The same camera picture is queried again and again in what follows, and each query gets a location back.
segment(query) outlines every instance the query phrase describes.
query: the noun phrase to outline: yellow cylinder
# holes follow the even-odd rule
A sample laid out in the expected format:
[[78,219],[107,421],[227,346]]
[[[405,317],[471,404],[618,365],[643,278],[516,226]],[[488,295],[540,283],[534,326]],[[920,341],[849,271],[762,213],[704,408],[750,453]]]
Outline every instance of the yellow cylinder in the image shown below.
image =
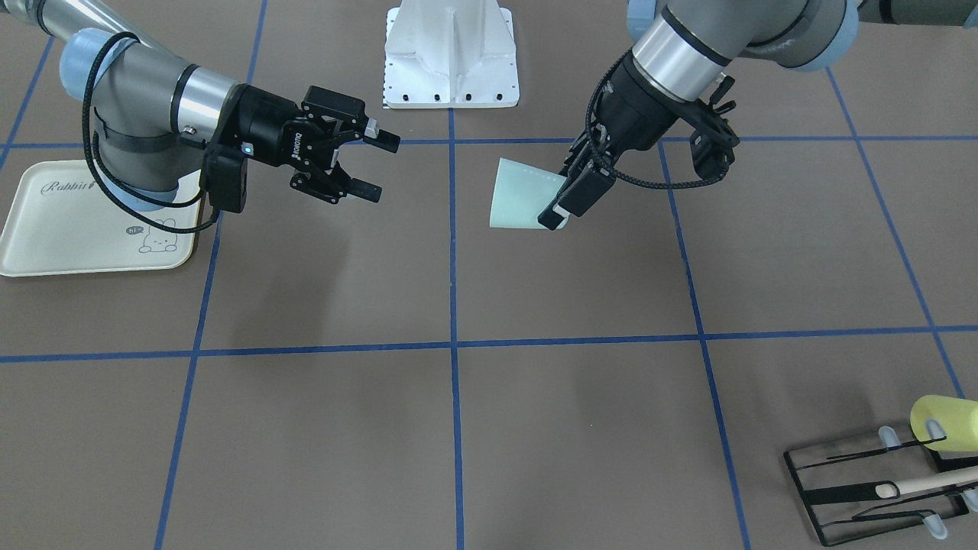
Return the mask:
[[918,441],[933,438],[927,431],[929,419],[940,422],[948,438],[928,443],[927,448],[935,451],[978,452],[978,401],[942,395],[921,397],[911,410],[911,428]]

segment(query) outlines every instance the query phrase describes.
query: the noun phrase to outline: robotic arm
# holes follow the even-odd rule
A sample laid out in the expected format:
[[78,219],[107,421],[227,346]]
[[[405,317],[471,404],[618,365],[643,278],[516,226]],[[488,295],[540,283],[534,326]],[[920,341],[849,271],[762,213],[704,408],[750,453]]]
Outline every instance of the robotic arm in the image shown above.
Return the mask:
[[[538,221],[556,229],[583,215],[617,179],[653,189],[688,189],[722,180],[739,143],[718,103],[734,84],[724,68],[736,57],[787,69],[824,69],[852,45],[859,21],[978,26],[975,0],[632,0],[638,41],[608,71],[571,146],[564,184]],[[704,103],[699,97],[719,87]],[[679,119],[693,127],[693,166],[702,178],[652,183],[614,168],[623,153],[647,151]]]
[[[380,198],[380,187],[337,161],[342,144],[361,139],[397,152],[400,138],[380,130],[362,100],[312,86],[298,106],[180,59],[99,0],[0,0],[0,12],[67,42],[62,82],[95,108],[90,166],[109,179],[110,199],[137,217],[132,210],[177,206],[179,178],[197,169],[212,219],[241,212],[248,159],[292,166],[293,189],[331,204]],[[141,219],[169,232],[208,225],[174,230]]]

